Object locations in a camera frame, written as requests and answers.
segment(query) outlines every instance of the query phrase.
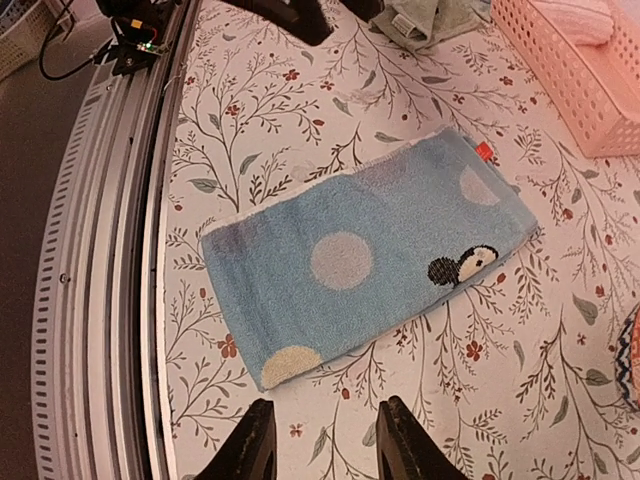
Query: black cable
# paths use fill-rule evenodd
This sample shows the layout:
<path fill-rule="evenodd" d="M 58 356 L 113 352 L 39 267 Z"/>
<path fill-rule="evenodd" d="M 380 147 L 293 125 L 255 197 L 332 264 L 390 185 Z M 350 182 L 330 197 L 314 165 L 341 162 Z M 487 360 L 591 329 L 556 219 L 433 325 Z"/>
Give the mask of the black cable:
<path fill-rule="evenodd" d="M 40 55 L 38 56 L 38 66 L 40 67 L 40 73 L 44 78 L 53 82 L 56 82 L 58 80 L 64 80 L 65 78 L 69 78 L 71 75 L 75 75 L 76 73 L 78 73 L 80 70 L 90 65 L 91 63 L 98 63 L 107 53 L 109 53 L 109 50 L 110 50 L 109 48 L 107 48 L 111 43 L 109 41 L 105 43 L 102 47 L 100 47 L 100 49 L 95 54 L 91 55 L 87 60 L 85 60 L 77 67 L 73 68 L 72 70 L 69 70 L 63 75 L 55 76 L 55 75 L 50 75 L 46 72 L 44 68 L 44 54 L 47 49 L 47 45 L 49 44 L 49 42 L 51 42 L 51 40 L 54 37 L 54 34 L 58 28 L 58 22 L 64 16 L 64 14 L 69 11 L 69 7 L 71 7 L 74 1 L 75 0 L 69 0 L 64 5 L 64 8 L 58 14 L 57 18 L 53 22 L 53 25 L 51 25 L 51 28 L 47 32 L 47 35 L 44 37 L 44 41 L 42 42 L 42 47 L 40 48 Z"/>

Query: table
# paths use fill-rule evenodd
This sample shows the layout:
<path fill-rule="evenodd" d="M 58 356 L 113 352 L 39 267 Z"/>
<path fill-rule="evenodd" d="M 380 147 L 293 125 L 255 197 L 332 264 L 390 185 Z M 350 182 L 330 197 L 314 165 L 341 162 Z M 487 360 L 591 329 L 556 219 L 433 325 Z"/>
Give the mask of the table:
<path fill-rule="evenodd" d="M 275 401 L 280 479 L 376 478 L 377 405 L 400 395 L 469 478 L 640 478 L 640 419 L 614 381 L 640 292 L 640 158 L 587 160 L 487 25 L 418 56 L 335 0 L 317 48 L 205 0 L 168 192 L 165 354 L 177 478 L 248 405 Z M 428 316 L 260 395 L 198 245 L 211 223 L 450 124 L 495 150 L 540 231 Z"/>

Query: towel label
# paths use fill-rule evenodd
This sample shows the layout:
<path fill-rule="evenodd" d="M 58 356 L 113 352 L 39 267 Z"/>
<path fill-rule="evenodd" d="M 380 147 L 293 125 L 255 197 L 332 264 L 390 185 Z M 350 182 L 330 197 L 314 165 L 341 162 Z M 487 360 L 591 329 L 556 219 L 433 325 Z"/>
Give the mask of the towel label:
<path fill-rule="evenodd" d="M 491 150 L 491 147 L 487 144 L 487 142 L 482 142 L 480 145 L 478 145 L 476 147 L 476 153 L 485 162 L 488 162 L 489 160 L 491 160 L 491 157 L 493 157 L 493 150 Z"/>
<path fill-rule="evenodd" d="M 416 26 L 411 23 L 411 20 L 409 20 L 401 13 L 397 14 L 393 18 L 393 20 L 391 20 L 391 25 L 396 27 L 396 29 L 405 37 L 409 37 L 409 35 L 411 35 L 411 32 L 416 28 Z"/>

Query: woven basket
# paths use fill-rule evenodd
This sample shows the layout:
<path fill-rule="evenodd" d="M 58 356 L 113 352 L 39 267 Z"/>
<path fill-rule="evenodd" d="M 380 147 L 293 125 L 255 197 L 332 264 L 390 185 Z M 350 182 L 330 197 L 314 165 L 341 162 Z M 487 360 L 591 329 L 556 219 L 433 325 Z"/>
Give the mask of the woven basket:
<path fill-rule="evenodd" d="M 640 154 L 640 25 L 609 3 L 614 34 L 595 48 L 572 45 L 529 0 L 492 2 L 587 157 Z"/>
<path fill-rule="evenodd" d="M 0 36 L 0 81 L 38 56 L 54 20 L 49 7 L 39 0 Z"/>

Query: gray surface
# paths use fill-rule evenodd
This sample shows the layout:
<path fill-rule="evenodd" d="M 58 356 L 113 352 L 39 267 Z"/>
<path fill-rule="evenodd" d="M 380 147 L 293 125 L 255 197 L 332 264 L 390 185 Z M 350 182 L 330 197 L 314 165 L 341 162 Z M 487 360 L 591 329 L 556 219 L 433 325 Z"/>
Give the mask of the gray surface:
<path fill-rule="evenodd" d="M 48 70 L 75 66 L 108 36 L 106 21 L 72 32 L 48 50 Z M 0 476 L 7 478 L 37 478 L 29 391 L 36 272 L 58 168 L 92 73 L 50 83 L 32 62 L 0 83 Z"/>

